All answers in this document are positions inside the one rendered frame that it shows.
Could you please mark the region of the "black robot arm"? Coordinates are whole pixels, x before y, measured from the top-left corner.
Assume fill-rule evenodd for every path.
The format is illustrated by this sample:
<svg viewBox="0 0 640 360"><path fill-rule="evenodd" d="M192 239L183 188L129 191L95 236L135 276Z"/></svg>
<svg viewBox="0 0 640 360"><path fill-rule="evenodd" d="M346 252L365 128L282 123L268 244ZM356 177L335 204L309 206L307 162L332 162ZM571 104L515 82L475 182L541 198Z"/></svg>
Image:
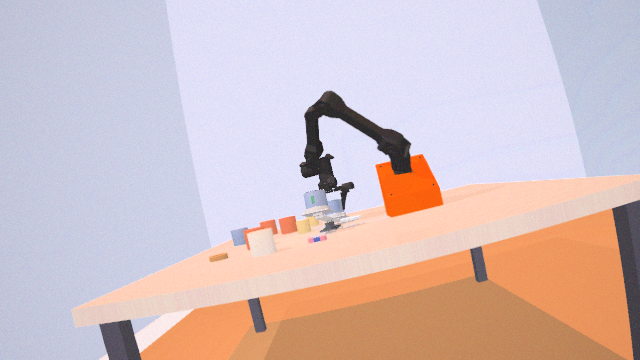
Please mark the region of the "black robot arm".
<svg viewBox="0 0 640 360"><path fill-rule="evenodd" d="M389 156L391 170L393 170L394 175L413 172L410 153L411 143L401 133L379 127L349 108L342 97L329 90L325 91L320 99L309 107L304 114L307 137L304 152L306 162L301 162L299 165L301 175L304 178L333 171L330 160L335 157L328 153L320 158L324 148L319 139L318 118L323 115L330 118L340 118L376 140L378 143L377 149ZM333 175L329 175L329 178L321 179L318 183L318 188L319 190L331 191L333 187L337 187L337 184L337 179Z"/></svg>

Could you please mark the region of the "pink eraser with blue sleeve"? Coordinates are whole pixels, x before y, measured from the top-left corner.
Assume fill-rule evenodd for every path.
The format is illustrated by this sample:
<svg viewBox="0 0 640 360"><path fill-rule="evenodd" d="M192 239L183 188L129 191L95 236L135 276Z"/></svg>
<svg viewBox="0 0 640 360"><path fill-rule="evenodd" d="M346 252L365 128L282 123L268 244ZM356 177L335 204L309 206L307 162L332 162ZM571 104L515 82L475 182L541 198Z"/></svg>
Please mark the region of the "pink eraser with blue sleeve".
<svg viewBox="0 0 640 360"><path fill-rule="evenodd" d="M327 236L320 236L320 237L310 238L310 239L308 239L308 244L322 242L322 241L326 241L326 240L327 240Z"/></svg>

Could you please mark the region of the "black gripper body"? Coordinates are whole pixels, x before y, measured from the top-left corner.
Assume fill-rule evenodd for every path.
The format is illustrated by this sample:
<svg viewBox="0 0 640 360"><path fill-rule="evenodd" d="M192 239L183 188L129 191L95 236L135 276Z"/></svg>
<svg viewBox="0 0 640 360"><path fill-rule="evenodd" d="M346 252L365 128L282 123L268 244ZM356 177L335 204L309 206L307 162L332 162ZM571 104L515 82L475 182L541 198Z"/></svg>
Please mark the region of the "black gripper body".
<svg viewBox="0 0 640 360"><path fill-rule="evenodd" d="M329 175L333 175L333 177L334 177L333 171L319 174L319 180L321 181L321 179L329 178ZM333 187L333 188L334 189L332 189L331 191L328 191L328 192L325 191L326 194L327 193L331 193L331 192L335 192L335 191L340 191L340 190L341 190L341 192L346 192L346 191L349 191L350 189L354 189L355 187L354 187L354 183L353 182L348 182L348 183L343 183L342 186L337 186L337 187Z"/></svg>

